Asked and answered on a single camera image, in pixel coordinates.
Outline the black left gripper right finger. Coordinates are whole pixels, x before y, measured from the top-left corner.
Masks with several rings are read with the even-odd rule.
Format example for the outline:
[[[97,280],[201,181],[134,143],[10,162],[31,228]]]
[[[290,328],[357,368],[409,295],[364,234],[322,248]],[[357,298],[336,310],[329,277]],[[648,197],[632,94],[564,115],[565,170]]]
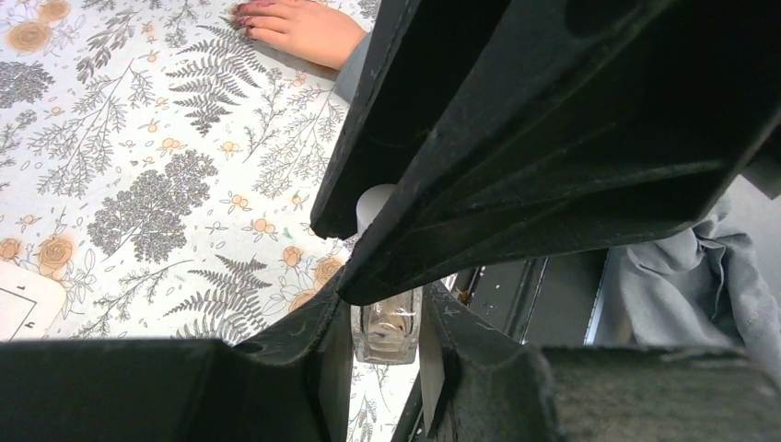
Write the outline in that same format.
[[[436,441],[780,437],[780,389],[738,351],[520,344],[438,282],[423,289],[420,356]]]

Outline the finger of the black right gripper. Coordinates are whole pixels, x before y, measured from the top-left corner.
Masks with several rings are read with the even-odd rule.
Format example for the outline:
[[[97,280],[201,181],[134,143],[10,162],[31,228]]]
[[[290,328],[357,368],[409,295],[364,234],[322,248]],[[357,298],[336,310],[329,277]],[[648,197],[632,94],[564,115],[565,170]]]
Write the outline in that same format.
[[[478,265],[666,238],[780,123],[776,1],[385,1],[335,146],[368,305]]]
[[[350,238],[368,189],[401,180],[489,42],[505,1],[384,1],[312,205],[320,238]]]

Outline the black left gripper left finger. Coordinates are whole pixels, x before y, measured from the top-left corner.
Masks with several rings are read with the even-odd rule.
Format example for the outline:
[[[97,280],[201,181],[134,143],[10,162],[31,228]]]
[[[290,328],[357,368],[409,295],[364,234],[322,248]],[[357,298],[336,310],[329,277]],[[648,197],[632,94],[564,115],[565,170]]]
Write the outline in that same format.
[[[5,441],[342,441],[349,307],[327,284],[247,341],[1,347]]]

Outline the clear nail polish bottle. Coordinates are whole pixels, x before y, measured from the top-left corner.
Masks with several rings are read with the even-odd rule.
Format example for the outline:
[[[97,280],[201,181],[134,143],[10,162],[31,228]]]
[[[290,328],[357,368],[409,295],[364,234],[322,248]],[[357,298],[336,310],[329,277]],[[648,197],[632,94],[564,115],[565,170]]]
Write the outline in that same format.
[[[423,289],[416,287],[367,306],[351,307],[356,360],[376,365],[415,361],[422,320]]]

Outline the white nail polish cap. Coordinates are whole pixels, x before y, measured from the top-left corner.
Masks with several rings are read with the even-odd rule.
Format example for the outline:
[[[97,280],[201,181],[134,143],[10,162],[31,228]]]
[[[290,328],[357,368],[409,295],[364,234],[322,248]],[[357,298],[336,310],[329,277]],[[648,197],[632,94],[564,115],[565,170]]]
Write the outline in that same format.
[[[380,184],[361,194],[356,203],[356,225],[359,238],[372,224],[396,187],[396,184]]]

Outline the grey sleeved forearm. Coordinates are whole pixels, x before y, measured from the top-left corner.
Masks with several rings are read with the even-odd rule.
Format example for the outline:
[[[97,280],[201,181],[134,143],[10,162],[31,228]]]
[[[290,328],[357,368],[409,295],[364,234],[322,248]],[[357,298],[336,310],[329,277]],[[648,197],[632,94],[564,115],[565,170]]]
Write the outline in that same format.
[[[717,195],[780,117],[780,34],[535,44],[465,78],[339,294],[371,305],[482,262],[609,248],[637,342],[742,346],[780,373],[780,305]]]

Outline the person's hand with painted nails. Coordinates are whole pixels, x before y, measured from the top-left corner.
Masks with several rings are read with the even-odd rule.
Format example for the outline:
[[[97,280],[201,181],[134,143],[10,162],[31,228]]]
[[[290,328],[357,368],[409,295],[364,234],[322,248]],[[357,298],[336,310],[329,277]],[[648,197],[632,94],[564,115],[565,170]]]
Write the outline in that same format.
[[[278,51],[340,70],[368,32],[345,13],[314,1],[247,1],[232,22]]]

